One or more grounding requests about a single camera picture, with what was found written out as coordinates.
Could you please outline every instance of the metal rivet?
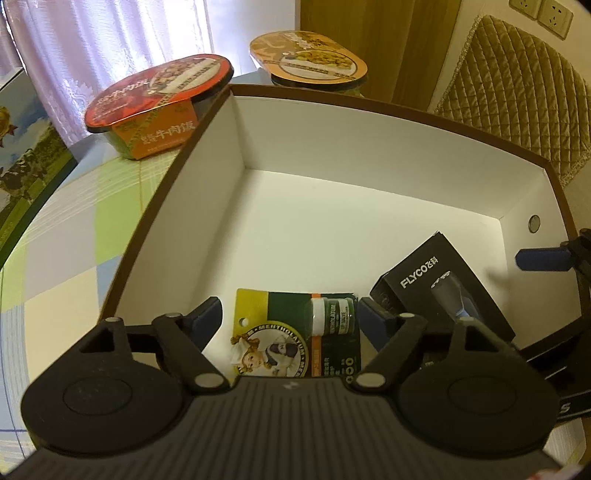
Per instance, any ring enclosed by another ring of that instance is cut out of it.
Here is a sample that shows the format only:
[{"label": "metal rivet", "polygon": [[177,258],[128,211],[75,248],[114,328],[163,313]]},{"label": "metal rivet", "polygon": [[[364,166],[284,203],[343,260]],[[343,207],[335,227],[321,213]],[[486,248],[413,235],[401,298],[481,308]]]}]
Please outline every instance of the metal rivet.
[{"label": "metal rivet", "polygon": [[527,222],[527,228],[530,230],[531,233],[536,233],[540,229],[540,217],[537,215],[532,215],[530,217],[530,221]]},{"label": "metal rivet", "polygon": [[363,388],[379,388],[386,384],[386,377],[382,374],[366,373],[360,374],[355,382]]},{"label": "metal rivet", "polygon": [[200,374],[195,377],[195,384],[202,388],[217,388],[224,383],[219,374]]}]

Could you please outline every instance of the red food container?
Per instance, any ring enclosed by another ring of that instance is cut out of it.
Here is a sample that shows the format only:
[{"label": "red food container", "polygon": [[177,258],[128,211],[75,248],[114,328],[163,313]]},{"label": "red food container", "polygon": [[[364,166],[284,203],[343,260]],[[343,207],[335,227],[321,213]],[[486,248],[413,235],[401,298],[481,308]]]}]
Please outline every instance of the red food container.
[{"label": "red food container", "polygon": [[197,126],[193,103],[220,91],[233,73],[228,59],[198,54],[133,74],[93,100],[86,110],[86,128],[107,133],[132,160],[176,147]]}]

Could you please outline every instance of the electrical outlet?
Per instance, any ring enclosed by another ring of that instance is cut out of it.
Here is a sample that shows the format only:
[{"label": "electrical outlet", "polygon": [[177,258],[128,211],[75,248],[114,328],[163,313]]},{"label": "electrical outlet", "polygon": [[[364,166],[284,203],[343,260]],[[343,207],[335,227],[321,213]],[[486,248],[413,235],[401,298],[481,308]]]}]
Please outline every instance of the electrical outlet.
[{"label": "electrical outlet", "polygon": [[521,13],[534,20],[538,17],[541,3],[542,0],[509,0],[509,5],[511,7],[519,10]]},{"label": "electrical outlet", "polygon": [[573,13],[554,0],[544,0],[538,13],[538,22],[561,38],[566,38],[572,20]]}]

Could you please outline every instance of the white box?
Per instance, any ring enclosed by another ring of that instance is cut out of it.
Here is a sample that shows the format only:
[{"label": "white box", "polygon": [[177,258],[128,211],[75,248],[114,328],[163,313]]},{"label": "white box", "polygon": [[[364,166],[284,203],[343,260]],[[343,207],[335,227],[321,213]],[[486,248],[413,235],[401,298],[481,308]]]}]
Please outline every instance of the white box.
[{"label": "white box", "polygon": [[497,302],[518,346],[580,316],[573,271],[526,273],[514,262],[520,248],[577,234],[542,157],[400,106],[232,85],[152,198],[102,317],[141,325],[218,296],[224,321],[204,353],[229,374],[237,288],[366,296],[435,231]]}]

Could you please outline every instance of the shaver image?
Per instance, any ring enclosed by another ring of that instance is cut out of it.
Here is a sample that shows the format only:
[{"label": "shaver image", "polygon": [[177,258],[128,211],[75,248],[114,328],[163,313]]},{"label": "shaver image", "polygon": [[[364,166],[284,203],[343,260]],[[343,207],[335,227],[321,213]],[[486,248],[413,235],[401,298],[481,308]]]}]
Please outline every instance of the shaver image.
[{"label": "shaver image", "polygon": [[431,285],[431,293],[454,322],[462,317],[483,321],[476,302],[462,282],[451,271],[445,272]]}]

